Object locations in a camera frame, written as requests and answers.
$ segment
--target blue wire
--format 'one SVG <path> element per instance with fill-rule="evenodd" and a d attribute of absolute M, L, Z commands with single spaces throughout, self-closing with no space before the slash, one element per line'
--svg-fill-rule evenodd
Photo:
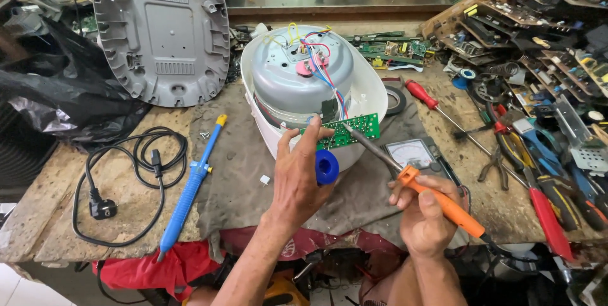
<path fill-rule="evenodd" d="M 308 37 L 309 35 L 311 35 L 311 34 L 316 34 L 316 33 L 321 34 L 321 33 L 323 33 L 323 32 L 311 32 L 311 33 L 308 33 L 307 37 Z M 317 72 L 321 72 L 320 68 L 319 68 L 319 67 L 317 66 L 317 64 L 314 62 L 314 59 L 313 59 L 313 49 L 311 49 L 311 47 L 310 47 L 310 46 L 308 46 L 308 45 L 304 45 L 304 46 L 306 46 L 306 47 L 307 47 L 307 49 L 308 49 L 308 55 L 310 56 L 310 61 L 311 61 L 311 63 L 313 64 L 313 66 L 314 66 L 315 70 L 316 70 Z M 317 77 L 317 78 L 321 79 L 322 81 L 324 81 L 325 83 L 327 83 L 327 85 L 329 85 L 329 86 L 331 87 L 331 89 L 332 89 L 332 90 L 333 90 L 333 89 L 336 89 L 336 87 L 335 87 L 333 84 L 331 84 L 331 83 L 330 83 L 328 80 L 326 80 L 326 79 L 323 77 L 323 75 L 318 75 L 318 74 L 316 74 L 315 72 L 312 72 L 312 74 L 313 74 L 313 76 L 315 76 L 315 77 Z M 336 89 L 336 92 L 338 93 L 338 95 L 339 95 L 339 96 L 340 96 L 340 98 L 342 99 L 342 101 L 341 101 L 341 102 L 340 102 L 340 101 L 338 101 L 338 102 L 340 103 L 340 107 L 342 108 L 342 114 L 343 114 L 343 115 L 346 115 L 346 106 L 345 106 L 345 104 L 344 104 L 344 96 L 343 96 L 343 95 L 342 95 L 342 94 L 341 94 L 341 93 L 338 91 L 338 89 Z"/>

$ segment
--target black electrical tape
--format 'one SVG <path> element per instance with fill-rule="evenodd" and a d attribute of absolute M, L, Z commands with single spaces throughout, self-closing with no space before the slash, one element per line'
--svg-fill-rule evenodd
<path fill-rule="evenodd" d="M 398 88 L 394 88 L 389 85 L 385 85 L 384 87 L 386 88 L 386 93 L 393 96 L 397 100 L 396 106 L 386 110 L 386 116 L 394 116 L 399 114 L 406 108 L 406 95 L 404 95 L 403 92 L 401 92 L 401 90 Z"/>

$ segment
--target wooden workbench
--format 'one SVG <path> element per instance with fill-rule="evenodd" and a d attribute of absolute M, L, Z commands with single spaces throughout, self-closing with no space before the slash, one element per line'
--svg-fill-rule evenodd
<path fill-rule="evenodd" d="M 324 26 L 324 22 L 314 24 Z M 333 30 L 340 34 L 361 34 L 389 30 L 405 30 L 415 35 L 419 22 L 332 22 Z M 442 66 L 435 63 L 424 72 L 416 71 L 378 71 L 382 77 L 402 74 L 421 83 L 431 96 L 441 102 L 441 108 L 466 129 L 482 125 L 477 110 L 466 92 L 452 86 Z M 429 136 L 432 136 L 452 165 L 463 184 L 472 193 L 472 214 L 484 224 L 498 243 L 526 243 L 544 241 L 542 229 L 528 198 L 527 189 L 513 178 L 510 190 L 502 191 L 495 169 L 491 170 L 484 183 L 477 182 L 477 175 L 489 158 L 471 142 L 456 143 L 451 132 L 452 125 L 439 113 L 429 111 L 417 102 L 420 118 Z M 187 108 L 153 108 L 135 129 L 134 134 L 157 125 L 170 127 L 184 135 L 191 130 L 192 110 Z M 475 135 L 490 151 L 496 146 L 491 131 Z M 177 144 L 167 139 L 158 141 L 156 147 L 165 159 L 177 151 Z M 85 154 L 73 148 L 60 145 L 44 169 L 28 189 L 23 199 L 14 209 L 0 231 L 0 262 L 70 262 L 104 259 L 107 257 L 141 257 L 152 253 L 158 246 L 162 232 L 168 222 L 179 193 L 186 178 L 167 191 L 167 201 L 163 213 L 152 230 L 137 243 L 124 248 L 106 248 L 90 245 L 76 238 L 71 227 L 72 196 L 86 159 Z M 178 173 L 178 167 L 165 175 L 171 181 Z M 104 198 L 119 204 L 120 212 L 111 220 L 96 222 L 88 216 L 86 205 L 88 186 L 85 183 L 81 192 L 79 207 L 79 228 L 93 237 L 109 241 L 125 241 L 138 234 L 150 221 L 159 201 L 158 190 L 148 189 L 136 181 L 131 162 L 116 151 L 107 154 L 92 170 L 95 184 Z M 148 181 L 152 175 L 142 174 Z M 196 227 L 198 213 L 193 208 L 187 218 L 180 241 L 200 240 Z M 570 232 L 571 241 L 603 240 L 607 233 L 595 232 L 586 226 L 582 231 Z"/>

